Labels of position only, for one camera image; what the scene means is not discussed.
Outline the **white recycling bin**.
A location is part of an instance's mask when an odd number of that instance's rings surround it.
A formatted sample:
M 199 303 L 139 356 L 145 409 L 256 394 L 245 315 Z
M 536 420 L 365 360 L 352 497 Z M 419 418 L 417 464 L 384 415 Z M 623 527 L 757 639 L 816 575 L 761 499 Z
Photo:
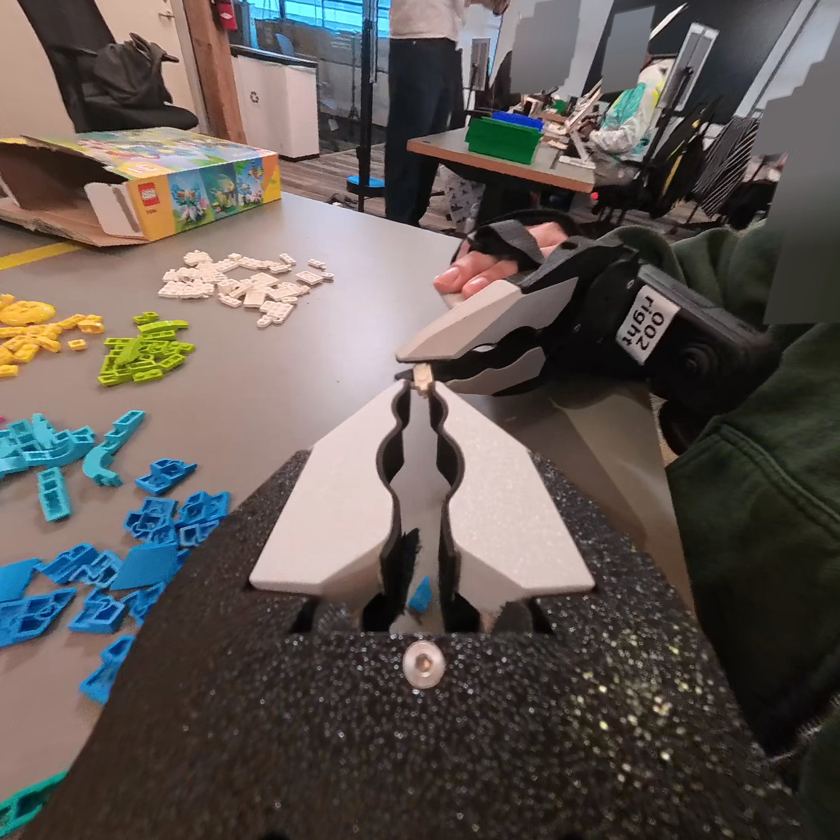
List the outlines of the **white recycling bin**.
M 287 161 L 320 155 L 318 63 L 231 45 L 247 145 Z

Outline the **pile of lime lego pieces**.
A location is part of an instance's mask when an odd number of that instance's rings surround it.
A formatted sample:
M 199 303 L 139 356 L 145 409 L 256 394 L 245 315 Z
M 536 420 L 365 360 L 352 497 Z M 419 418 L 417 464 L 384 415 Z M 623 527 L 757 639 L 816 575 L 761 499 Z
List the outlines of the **pile of lime lego pieces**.
M 133 317 L 131 335 L 108 337 L 97 382 L 101 388 L 158 382 L 180 369 L 195 351 L 183 338 L 190 323 L 162 318 L 155 311 Z

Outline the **pile of yellow lego pieces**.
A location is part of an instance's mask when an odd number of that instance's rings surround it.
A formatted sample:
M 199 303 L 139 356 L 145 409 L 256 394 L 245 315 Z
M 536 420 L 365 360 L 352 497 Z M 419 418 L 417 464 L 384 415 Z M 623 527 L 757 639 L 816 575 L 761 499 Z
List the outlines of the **pile of yellow lego pieces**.
M 18 377 L 21 369 L 41 354 L 81 354 L 89 342 L 105 332 L 97 314 L 56 317 L 56 308 L 45 301 L 1 295 L 1 380 Z

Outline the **pile of teal green lego pieces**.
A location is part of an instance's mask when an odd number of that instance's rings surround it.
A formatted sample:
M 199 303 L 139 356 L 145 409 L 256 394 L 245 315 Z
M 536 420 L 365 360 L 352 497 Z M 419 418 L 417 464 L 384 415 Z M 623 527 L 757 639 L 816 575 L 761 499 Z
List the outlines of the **pile of teal green lego pieces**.
M 1 838 L 23 830 L 40 813 L 53 791 L 67 777 L 60 772 L 27 786 L 1 803 Z

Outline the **yellow tape strip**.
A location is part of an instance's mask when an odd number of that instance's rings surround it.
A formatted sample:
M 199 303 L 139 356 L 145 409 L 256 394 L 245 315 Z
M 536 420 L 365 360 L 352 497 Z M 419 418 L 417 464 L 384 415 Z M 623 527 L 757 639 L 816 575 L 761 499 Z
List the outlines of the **yellow tape strip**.
M 4 271 L 19 268 L 46 259 L 71 254 L 81 249 L 82 246 L 70 243 L 55 243 L 35 248 L 28 248 L 27 250 L 2 255 L 0 258 L 0 270 Z

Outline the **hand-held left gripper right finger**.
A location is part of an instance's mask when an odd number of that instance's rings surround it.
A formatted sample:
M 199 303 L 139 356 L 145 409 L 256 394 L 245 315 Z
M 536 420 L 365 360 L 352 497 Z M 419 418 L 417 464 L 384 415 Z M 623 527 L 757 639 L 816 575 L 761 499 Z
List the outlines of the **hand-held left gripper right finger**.
M 595 581 L 532 454 L 443 383 L 429 393 L 440 514 L 438 593 L 446 632 L 485 632 L 509 604 L 592 592 Z

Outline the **person's right hand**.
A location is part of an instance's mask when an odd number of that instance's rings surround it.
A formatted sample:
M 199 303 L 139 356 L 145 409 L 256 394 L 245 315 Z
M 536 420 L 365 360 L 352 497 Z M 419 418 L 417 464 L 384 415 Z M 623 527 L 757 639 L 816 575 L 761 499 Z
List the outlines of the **person's right hand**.
M 499 229 L 516 234 L 520 228 L 528 231 L 520 242 L 528 238 L 533 242 L 525 246 L 525 252 L 509 246 L 498 234 Z M 458 293 L 471 298 L 498 280 L 542 267 L 555 249 L 579 233 L 580 227 L 570 215 L 547 211 L 527 211 L 483 224 L 461 243 L 454 260 L 434 279 L 434 288 L 443 295 Z

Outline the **opened colourful lego box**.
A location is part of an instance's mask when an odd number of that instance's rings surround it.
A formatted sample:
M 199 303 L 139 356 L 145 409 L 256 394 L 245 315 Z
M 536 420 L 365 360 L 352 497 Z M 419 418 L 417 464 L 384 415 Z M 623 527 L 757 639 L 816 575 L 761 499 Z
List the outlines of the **opened colourful lego box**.
M 2 220 L 141 245 L 280 199 L 277 152 L 172 128 L 2 139 Z

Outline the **black bag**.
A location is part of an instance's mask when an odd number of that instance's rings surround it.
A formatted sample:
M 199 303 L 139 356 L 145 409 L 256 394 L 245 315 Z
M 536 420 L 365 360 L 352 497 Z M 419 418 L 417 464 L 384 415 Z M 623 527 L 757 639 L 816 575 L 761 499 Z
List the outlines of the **black bag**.
M 99 88 L 119 105 L 130 109 L 157 109 L 173 104 L 163 77 L 164 63 L 180 59 L 141 35 L 111 43 L 97 51 L 92 74 Z

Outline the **person's dark green jacket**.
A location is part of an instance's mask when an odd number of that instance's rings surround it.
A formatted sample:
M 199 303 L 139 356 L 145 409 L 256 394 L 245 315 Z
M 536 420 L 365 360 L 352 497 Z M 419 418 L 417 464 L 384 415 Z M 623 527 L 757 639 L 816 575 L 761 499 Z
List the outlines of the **person's dark green jacket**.
M 700 623 L 818 838 L 839 835 L 839 331 L 767 328 L 778 370 L 668 467 Z

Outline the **person's right forearm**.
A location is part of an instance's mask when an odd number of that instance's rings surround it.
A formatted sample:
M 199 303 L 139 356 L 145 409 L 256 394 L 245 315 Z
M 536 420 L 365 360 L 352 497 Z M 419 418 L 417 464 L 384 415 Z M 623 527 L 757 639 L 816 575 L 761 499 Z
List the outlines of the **person's right forearm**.
M 743 231 L 716 227 L 673 244 L 653 229 L 627 225 L 600 240 L 634 249 L 641 259 L 738 319 L 768 328 L 764 314 L 783 235 L 764 222 Z

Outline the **green plastic bin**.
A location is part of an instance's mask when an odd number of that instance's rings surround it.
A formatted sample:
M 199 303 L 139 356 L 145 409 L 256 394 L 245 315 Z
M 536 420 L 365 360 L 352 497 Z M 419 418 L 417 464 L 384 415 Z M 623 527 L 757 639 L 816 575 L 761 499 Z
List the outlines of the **green plastic bin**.
M 541 143 L 540 129 L 493 118 L 473 118 L 465 142 L 472 154 L 520 165 L 530 165 Z

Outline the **black stand with blue base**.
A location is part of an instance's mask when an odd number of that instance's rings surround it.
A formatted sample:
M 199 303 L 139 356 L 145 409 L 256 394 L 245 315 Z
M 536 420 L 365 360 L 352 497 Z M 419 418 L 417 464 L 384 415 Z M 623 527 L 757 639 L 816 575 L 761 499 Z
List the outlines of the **black stand with blue base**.
M 364 212 L 368 198 L 384 195 L 384 185 L 371 182 L 371 150 L 373 146 L 373 105 L 378 73 L 379 42 L 378 1 L 363 1 L 360 32 L 360 139 L 356 147 L 358 174 L 348 178 L 346 188 L 356 198 L 356 210 Z

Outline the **pile of blue lego pieces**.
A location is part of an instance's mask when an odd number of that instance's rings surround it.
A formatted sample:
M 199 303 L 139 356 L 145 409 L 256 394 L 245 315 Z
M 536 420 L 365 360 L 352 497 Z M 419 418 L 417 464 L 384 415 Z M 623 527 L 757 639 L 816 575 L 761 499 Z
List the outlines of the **pile of blue lego pieces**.
M 232 507 L 225 490 L 199 490 L 182 501 L 167 496 L 195 468 L 181 460 L 161 459 L 136 480 L 146 496 L 123 520 L 133 541 L 126 554 L 79 542 L 52 560 L 33 558 L 3 566 L 1 647 L 45 636 L 77 603 L 66 630 L 111 640 L 100 653 L 99 665 L 79 686 L 84 697 L 105 705 L 152 608 Z

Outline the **pile of white lego pieces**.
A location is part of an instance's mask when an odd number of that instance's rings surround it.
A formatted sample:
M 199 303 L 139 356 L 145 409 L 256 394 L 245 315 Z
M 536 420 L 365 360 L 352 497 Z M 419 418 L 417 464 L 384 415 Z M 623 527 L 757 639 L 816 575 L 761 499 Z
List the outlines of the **pile of white lego pieces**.
M 214 299 L 226 308 L 258 314 L 260 329 L 279 326 L 311 291 L 334 281 L 334 274 L 318 259 L 299 265 L 289 254 L 258 259 L 230 253 L 214 259 L 206 251 L 188 251 L 182 264 L 168 269 L 157 296 L 166 300 Z

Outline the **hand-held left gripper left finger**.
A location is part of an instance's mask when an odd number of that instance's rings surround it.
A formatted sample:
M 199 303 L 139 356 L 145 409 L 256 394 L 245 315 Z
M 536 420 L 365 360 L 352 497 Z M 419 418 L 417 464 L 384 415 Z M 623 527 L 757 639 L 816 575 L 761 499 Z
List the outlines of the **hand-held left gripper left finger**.
M 413 501 L 393 486 L 411 407 L 412 387 L 396 380 L 311 447 L 252 588 L 343 606 L 361 624 L 401 620 L 422 546 Z

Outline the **row of black chairs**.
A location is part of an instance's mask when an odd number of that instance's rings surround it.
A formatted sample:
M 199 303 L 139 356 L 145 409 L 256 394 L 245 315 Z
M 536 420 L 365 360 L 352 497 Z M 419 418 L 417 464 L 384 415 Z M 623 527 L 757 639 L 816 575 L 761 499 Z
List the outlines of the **row of black chairs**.
M 637 209 L 656 219 L 684 201 L 718 215 L 752 157 L 762 113 L 734 116 L 712 137 L 718 100 L 678 119 L 641 172 Z

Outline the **pile of turquoise lego pieces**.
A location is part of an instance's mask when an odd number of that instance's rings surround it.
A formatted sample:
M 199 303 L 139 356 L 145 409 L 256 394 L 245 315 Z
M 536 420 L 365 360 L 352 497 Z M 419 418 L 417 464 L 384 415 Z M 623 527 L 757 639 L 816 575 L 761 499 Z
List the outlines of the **pile of turquoise lego pieces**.
M 113 460 L 144 419 L 143 411 L 127 412 L 102 439 L 91 427 L 57 430 L 39 413 L 10 423 L 1 431 L 1 478 L 34 471 L 44 519 L 48 523 L 67 520 L 72 507 L 64 468 L 81 463 L 83 475 L 96 486 L 120 487 L 123 480 L 112 469 Z

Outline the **black office chair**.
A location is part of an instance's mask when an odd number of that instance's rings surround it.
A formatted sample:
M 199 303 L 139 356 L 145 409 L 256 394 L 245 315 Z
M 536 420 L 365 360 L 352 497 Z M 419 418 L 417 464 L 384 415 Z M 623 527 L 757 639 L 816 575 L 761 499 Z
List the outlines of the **black office chair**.
M 96 2 L 20 1 L 53 70 L 59 94 L 77 133 L 173 128 L 192 130 L 198 117 L 174 104 L 126 108 L 106 96 L 92 74 L 102 47 L 119 43 Z

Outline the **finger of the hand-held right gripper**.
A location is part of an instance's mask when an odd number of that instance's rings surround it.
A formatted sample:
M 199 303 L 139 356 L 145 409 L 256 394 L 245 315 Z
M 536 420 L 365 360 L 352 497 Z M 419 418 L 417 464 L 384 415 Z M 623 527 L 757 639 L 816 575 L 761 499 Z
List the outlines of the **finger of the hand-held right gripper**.
M 539 378 L 546 359 L 535 339 L 508 337 L 455 359 L 434 361 L 434 379 L 451 392 L 494 396 Z
M 400 363 L 456 360 L 514 331 L 548 327 L 572 299 L 578 278 L 524 291 L 497 280 L 437 318 L 395 352 Z

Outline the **grey background table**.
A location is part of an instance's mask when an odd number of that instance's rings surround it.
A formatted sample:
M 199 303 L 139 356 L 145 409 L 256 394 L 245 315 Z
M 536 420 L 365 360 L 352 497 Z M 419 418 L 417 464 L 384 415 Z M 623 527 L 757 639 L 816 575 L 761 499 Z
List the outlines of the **grey background table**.
M 564 159 L 559 150 L 540 143 L 532 162 L 523 164 L 472 152 L 466 129 L 432 134 L 407 142 L 407 150 L 437 161 L 470 182 L 486 189 L 479 204 L 477 221 L 484 223 L 508 212 L 510 194 L 530 196 L 544 190 L 566 190 L 588 195 L 594 188 L 594 169 L 582 161 Z

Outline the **wooden post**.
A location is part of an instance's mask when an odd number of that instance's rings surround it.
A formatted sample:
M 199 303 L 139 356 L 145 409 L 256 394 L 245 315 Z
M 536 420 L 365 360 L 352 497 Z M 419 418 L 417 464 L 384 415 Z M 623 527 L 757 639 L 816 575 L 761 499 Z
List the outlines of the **wooden post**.
M 239 144 L 247 142 L 238 104 L 228 30 L 218 6 L 225 2 L 183 1 L 192 52 L 202 91 L 208 132 Z

